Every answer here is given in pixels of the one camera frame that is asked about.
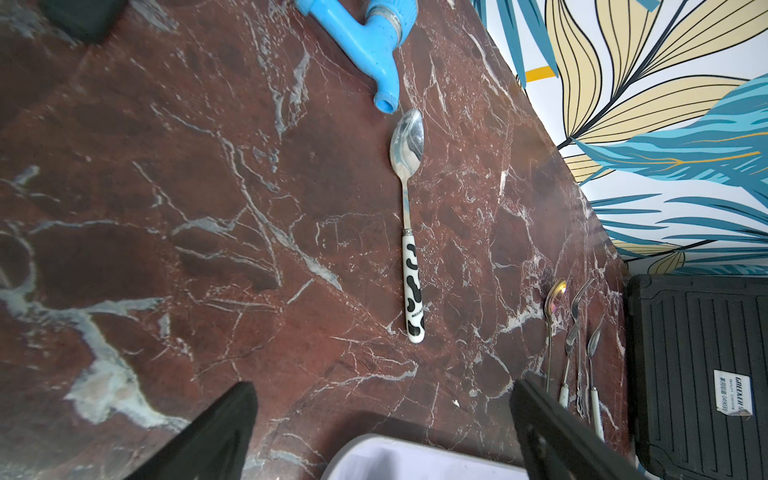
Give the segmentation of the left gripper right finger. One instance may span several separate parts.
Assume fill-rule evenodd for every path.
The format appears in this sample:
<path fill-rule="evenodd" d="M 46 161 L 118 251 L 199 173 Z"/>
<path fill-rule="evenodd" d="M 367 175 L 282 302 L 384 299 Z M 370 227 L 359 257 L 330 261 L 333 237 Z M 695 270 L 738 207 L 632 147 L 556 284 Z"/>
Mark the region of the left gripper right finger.
<path fill-rule="evenodd" d="M 529 478 L 642 477 L 537 383 L 517 381 L 511 392 L 510 409 Z"/>

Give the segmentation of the iridescent spoon blue handle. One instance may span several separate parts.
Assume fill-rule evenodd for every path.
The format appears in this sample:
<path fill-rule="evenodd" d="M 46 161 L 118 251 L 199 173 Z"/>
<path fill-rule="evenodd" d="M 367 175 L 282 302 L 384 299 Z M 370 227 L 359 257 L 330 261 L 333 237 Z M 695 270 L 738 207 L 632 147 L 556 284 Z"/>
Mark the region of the iridescent spoon blue handle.
<path fill-rule="evenodd" d="M 547 349 L 546 349 L 546 375 L 545 390 L 550 389 L 552 349 L 553 349 L 553 316 L 557 310 L 557 303 L 561 296 L 567 290 L 567 282 L 564 278 L 558 278 L 546 295 L 544 302 L 544 316 L 547 326 Z"/>

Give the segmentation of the white handle fork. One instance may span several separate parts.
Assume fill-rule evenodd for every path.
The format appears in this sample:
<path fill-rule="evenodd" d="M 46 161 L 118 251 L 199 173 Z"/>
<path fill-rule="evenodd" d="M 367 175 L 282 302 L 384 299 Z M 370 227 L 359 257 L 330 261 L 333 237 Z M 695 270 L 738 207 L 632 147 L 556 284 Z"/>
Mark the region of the white handle fork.
<path fill-rule="evenodd" d="M 580 302 L 582 301 L 583 297 L 586 295 L 588 289 L 593 284 L 594 278 L 590 278 L 577 292 L 574 299 L 571 303 L 571 319 L 572 324 L 568 329 L 566 340 L 565 340 L 565 354 L 566 354 L 566 366 L 564 369 L 564 373 L 562 376 L 562 383 L 559 390 L 559 397 L 558 402 L 559 404 L 565 408 L 569 408 L 569 396 L 570 396 L 570 388 L 568 384 L 568 378 L 569 378 L 569 372 L 571 369 L 571 364 L 573 360 L 573 353 L 574 348 L 576 344 L 576 340 L 578 338 L 579 334 L 579 308 L 580 308 Z"/>

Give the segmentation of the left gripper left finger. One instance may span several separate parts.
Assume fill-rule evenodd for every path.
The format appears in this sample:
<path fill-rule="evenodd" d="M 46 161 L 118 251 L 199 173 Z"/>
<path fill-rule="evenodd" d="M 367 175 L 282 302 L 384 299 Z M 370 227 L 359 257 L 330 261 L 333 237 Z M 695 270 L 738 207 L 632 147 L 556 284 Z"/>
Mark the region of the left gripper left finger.
<path fill-rule="evenodd" d="M 239 479 L 258 412 L 255 387 L 238 382 L 131 479 Z"/>

